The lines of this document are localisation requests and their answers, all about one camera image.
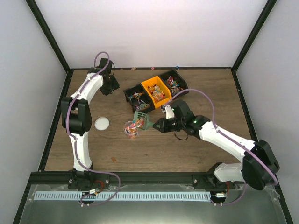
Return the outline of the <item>orange candy bin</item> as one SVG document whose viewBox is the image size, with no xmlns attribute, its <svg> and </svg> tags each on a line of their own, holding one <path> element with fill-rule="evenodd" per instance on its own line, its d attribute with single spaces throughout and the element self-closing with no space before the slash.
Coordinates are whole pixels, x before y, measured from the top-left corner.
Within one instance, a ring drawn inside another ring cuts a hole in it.
<svg viewBox="0 0 299 224">
<path fill-rule="evenodd" d="M 141 82 L 141 84 L 149 94 L 156 109 L 166 104 L 172 98 L 171 91 L 159 76 L 147 79 Z"/>
</svg>

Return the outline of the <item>green plastic scoop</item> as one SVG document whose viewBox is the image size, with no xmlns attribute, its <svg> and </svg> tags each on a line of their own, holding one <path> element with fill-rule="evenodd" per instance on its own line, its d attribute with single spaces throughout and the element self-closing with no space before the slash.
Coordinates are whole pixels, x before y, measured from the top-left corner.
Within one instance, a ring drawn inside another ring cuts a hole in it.
<svg viewBox="0 0 299 224">
<path fill-rule="evenodd" d="M 148 130 L 149 128 L 152 128 L 154 124 L 150 121 L 150 116 L 148 114 L 139 111 L 134 112 L 133 123 L 141 130 Z"/>
</svg>

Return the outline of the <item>white round cup lid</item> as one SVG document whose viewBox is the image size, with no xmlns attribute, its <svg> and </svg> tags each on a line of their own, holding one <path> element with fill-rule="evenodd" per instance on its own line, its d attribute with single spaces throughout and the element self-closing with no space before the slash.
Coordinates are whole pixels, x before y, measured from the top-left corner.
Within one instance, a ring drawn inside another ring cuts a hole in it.
<svg viewBox="0 0 299 224">
<path fill-rule="evenodd" d="M 106 117 L 100 117 L 95 120 L 94 127 L 99 131 L 104 131 L 109 127 L 109 120 Z"/>
</svg>

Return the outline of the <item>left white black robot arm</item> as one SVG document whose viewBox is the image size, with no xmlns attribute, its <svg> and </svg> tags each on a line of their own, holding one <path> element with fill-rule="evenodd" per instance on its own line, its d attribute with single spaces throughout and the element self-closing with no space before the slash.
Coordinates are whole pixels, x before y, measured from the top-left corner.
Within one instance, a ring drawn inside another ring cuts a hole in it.
<svg viewBox="0 0 299 224">
<path fill-rule="evenodd" d="M 62 126 L 66 130 L 72 145 L 76 171 L 88 172 L 93 168 L 89 155 L 88 134 L 92 126 L 90 102 L 100 90 L 105 96 L 119 89 L 114 77 L 114 63 L 101 58 L 98 66 L 91 67 L 79 89 L 61 100 Z"/>
</svg>

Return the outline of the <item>clear plastic cup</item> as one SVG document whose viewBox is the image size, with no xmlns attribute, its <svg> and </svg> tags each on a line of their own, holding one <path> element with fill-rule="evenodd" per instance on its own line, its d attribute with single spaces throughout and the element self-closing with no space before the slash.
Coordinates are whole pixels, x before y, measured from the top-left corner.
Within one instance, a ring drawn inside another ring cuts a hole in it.
<svg viewBox="0 0 299 224">
<path fill-rule="evenodd" d="M 123 128 L 123 131 L 129 139 L 135 139 L 139 135 L 138 129 L 135 126 L 134 121 L 126 122 L 125 125 L 124 125 L 124 128 Z"/>
</svg>

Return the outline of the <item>black candy bin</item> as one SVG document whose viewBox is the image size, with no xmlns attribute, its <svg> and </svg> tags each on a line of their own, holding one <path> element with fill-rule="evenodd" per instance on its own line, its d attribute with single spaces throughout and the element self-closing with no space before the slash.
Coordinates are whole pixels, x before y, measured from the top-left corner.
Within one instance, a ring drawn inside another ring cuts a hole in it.
<svg viewBox="0 0 299 224">
<path fill-rule="evenodd" d="M 155 109 L 150 95 L 141 83 L 123 91 L 126 101 L 131 105 L 132 111 L 149 113 Z"/>
<path fill-rule="evenodd" d="M 158 76 L 170 90 L 172 97 L 188 88 L 187 82 L 175 70 L 169 70 Z"/>
</svg>

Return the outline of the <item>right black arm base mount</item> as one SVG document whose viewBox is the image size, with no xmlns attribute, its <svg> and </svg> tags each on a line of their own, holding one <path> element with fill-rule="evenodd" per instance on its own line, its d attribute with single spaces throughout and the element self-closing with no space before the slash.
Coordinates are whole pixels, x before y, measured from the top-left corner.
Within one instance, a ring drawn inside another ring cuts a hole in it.
<svg viewBox="0 0 299 224">
<path fill-rule="evenodd" d="M 205 190 L 225 190 L 227 186 L 234 187 L 233 183 L 226 184 L 226 182 L 219 181 L 214 174 L 208 172 L 199 172 L 192 175 L 193 186 L 196 189 Z"/>
</svg>

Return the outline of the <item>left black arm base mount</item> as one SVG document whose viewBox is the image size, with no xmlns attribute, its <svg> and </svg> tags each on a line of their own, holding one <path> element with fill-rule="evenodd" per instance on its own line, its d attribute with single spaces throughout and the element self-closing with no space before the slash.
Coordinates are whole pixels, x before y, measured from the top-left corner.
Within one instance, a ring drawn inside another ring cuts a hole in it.
<svg viewBox="0 0 299 224">
<path fill-rule="evenodd" d="M 96 173 L 76 173 L 71 177 L 68 189 L 91 190 L 107 189 L 110 175 Z"/>
</svg>

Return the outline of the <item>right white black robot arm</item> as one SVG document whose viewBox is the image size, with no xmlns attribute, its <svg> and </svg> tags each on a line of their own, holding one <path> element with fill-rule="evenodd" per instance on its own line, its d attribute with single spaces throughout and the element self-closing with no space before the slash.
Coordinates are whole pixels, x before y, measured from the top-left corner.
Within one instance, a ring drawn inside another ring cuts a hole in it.
<svg viewBox="0 0 299 224">
<path fill-rule="evenodd" d="M 277 185 L 279 164 L 268 142 L 242 138 L 203 115 L 195 116 L 183 100 L 165 106 L 164 111 L 166 116 L 153 124 L 154 129 L 161 133 L 185 131 L 188 136 L 216 145 L 238 160 L 215 164 L 207 176 L 211 187 L 218 188 L 224 182 L 244 182 L 256 190 Z"/>
</svg>

